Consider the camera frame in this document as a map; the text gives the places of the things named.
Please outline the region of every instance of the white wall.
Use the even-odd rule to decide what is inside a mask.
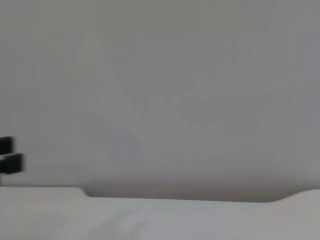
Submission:
[[[5,184],[272,201],[320,186],[317,0],[2,0]]]

